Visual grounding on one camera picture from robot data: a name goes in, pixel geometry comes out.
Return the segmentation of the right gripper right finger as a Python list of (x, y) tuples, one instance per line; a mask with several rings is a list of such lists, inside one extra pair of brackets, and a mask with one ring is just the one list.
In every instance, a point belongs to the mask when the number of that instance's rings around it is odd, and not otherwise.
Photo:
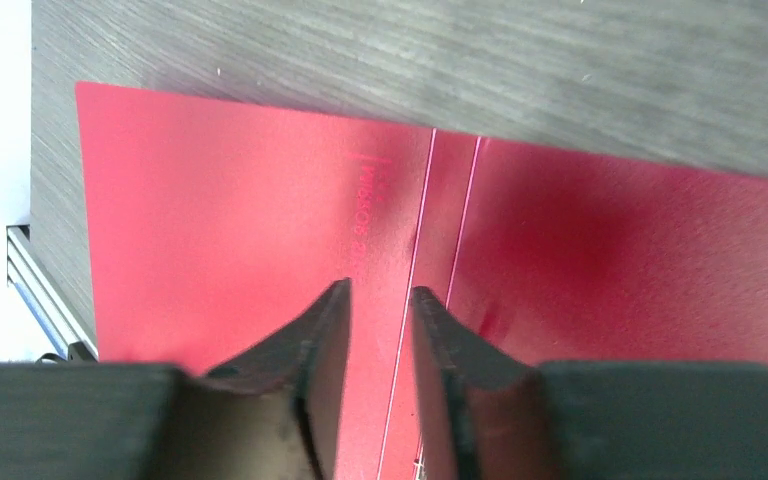
[(430, 479), (768, 479), (768, 366), (531, 366), (411, 293)]

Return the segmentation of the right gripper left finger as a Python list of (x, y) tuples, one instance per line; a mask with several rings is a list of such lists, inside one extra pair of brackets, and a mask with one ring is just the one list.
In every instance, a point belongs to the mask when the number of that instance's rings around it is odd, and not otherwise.
[(330, 479), (351, 282), (202, 376), (169, 364), (0, 363), (0, 479)]

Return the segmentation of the red plastic folder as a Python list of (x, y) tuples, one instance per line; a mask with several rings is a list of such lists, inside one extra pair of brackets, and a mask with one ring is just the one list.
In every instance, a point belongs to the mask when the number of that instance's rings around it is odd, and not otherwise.
[(99, 351), (204, 372), (353, 280), (338, 475), (418, 450), (408, 290), (522, 361), (768, 364), (768, 180), (81, 82)]

